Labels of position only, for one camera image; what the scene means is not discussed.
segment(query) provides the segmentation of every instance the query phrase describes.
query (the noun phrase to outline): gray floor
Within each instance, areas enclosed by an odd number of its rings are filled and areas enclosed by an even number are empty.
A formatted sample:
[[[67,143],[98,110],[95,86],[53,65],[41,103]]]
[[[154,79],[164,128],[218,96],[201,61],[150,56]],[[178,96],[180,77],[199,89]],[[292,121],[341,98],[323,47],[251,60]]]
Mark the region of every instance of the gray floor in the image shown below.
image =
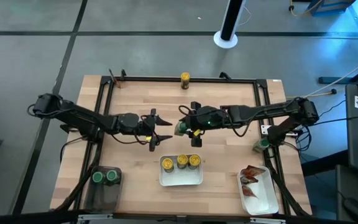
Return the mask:
[[[94,0],[88,1],[80,31],[216,31],[227,1],[221,0]],[[69,1],[0,1],[0,30],[71,31],[81,5]],[[250,21],[244,32],[358,32],[353,15],[293,17],[288,1],[249,0]],[[307,4],[295,4],[296,11]],[[354,4],[358,15],[358,0]],[[37,95],[50,92],[62,64],[69,36],[0,36],[0,214],[10,211],[39,120],[25,113]],[[358,66],[358,38],[239,37],[231,50],[215,46],[211,36],[79,36],[76,38],[60,94],[75,101],[83,75],[118,74],[282,79],[288,96],[305,95],[321,87],[320,76],[340,77]],[[319,111],[344,99],[313,98]],[[344,105],[321,120],[343,118]],[[48,209],[59,168],[59,150],[67,135],[52,121],[25,203],[24,212]],[[346,123],[311,128],[313,142],[307,160],[346,149]],[[329,184],[334,174],[320,177]],[[314,177],[306,178],[315,215],[334,218],[334,192]]]

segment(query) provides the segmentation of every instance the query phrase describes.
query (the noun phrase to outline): yellow can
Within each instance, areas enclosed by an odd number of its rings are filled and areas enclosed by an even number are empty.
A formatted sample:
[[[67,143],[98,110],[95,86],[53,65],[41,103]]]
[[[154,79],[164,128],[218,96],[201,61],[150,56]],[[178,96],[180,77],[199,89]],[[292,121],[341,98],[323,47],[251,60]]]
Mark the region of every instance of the yellow can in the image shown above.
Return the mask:
[[[177,162],[178,168],[184,169],[186,168],[187,163],[189,162],[189,158],[187,157],[187,155],[182,154],[177,157],[177,161],[178,161]]]
[[[173,161],[170,158],[165,158],[162,161],[162,168],[166,171],[166,172],[172,172],[173,171]]]
[[[183,72],[180,75],[180,87],[184,90],[187,90],[189,88],[189,82],[190,82],[190,74],[188,72]]]
[[[192,155],[189,158],[189,168],[190,169],[195,169],[197,168],[201,163],[201,159],[199,156],[197,155]]]

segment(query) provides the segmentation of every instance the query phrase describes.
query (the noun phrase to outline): white tray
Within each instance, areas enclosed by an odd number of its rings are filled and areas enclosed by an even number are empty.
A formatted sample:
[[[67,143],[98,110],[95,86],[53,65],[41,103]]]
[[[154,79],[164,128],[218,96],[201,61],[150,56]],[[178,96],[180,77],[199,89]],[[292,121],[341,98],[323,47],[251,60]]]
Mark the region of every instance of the white tray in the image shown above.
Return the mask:
[[[202,162],[195,169],[190,169],[188,166],[184,169],[179,169],[177,165],[177,157],[175,156],[162,156],[160,158],[160,184],[162,186],[176,186],[176,185],[198,185],[203,182],[203,167]],[[162,168],[162,161],[165,158],[170,158],[173,161],[173,171],[166,172]]]
[[[252,192],[257,196],[244,196],[242,193],[240,176],[242,170],[237,174],[237,182],[239,184],[240,198],[242,208],[250,215],[273,214],[278,212],[278,203],[270,171],[267,167],[259,167],[266,170],[263,174],[257,175],[255,178],[259,180],[257,183],[247,184]]]

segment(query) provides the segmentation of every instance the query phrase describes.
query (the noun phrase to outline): white plate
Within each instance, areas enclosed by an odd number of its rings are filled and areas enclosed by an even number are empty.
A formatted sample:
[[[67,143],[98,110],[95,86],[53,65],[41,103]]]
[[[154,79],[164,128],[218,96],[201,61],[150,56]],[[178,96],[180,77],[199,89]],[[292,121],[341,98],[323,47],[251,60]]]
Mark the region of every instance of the white plate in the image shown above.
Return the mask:
[[[257,183],[247,184],[252,192],[257,196],[245,196],[242,193],[240,176],[242,170],[237,174],[237,181],[239,184],[240,198],[242,208],[250,215],[264,215],[278,212],[278,203],[270,171],[267,167],[258,167],[266,170],[263,174],[257,175],[255,178],[259,180]]]

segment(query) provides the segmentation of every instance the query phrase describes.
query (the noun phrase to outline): white pole base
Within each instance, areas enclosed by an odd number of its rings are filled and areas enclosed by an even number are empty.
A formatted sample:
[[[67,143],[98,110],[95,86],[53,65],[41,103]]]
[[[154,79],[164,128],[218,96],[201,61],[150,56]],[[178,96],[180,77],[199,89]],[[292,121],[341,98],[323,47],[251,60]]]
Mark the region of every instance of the white pole base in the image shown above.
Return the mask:
[[[217,31],[214,35],[214,42],[217,46],[224,48],[224,49],[230,49],[234,46],[236,46],[237,42],[239,41],[239,39],[237,38],[237,36],[234,34],[233,38],[229,41],[225,41],[221,39],[221,31]]]

